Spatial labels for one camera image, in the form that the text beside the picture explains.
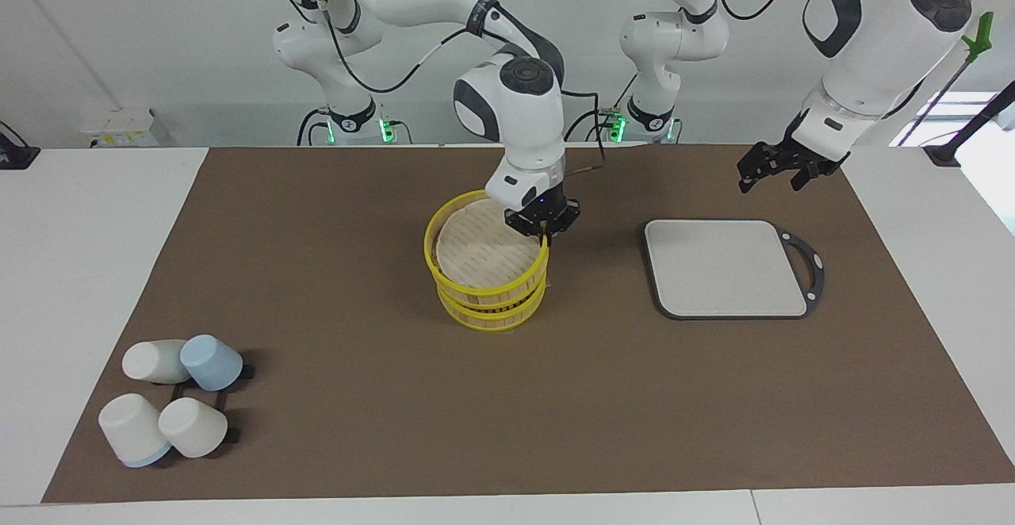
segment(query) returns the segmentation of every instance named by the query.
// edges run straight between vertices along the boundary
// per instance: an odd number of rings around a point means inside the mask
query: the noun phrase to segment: brown mat
[[[455,325],[422,260],[446,200],[496,149],[208,154],[45,501],[340,498],[1015,481],[841,176],[737,190],[742,146],[610,153],[514,334]],[[572,165],[593,151],[573,153]],[[655,309],[653,218],[761,218],[828,267],[801,321],[681,323]],[[131,344],[211,332],[258,369],[229,397],[240,444],[126,469],[98,409]]]

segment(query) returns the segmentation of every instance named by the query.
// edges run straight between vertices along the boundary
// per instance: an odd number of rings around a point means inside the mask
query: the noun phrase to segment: white table
[[[46,151],[0,174],[0,523],[1015,523],[1015,484],[37,507],[205,153]],[[845,172],[1015,459],[1015,238],[920,150],[856,149]]]

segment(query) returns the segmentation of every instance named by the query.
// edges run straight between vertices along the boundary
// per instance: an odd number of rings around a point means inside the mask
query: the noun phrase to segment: blue cup
[[[198,335],[180,349],[180,362],[197,384],[218,392],[236,382],[244,370],[244,357],[211,335]]]

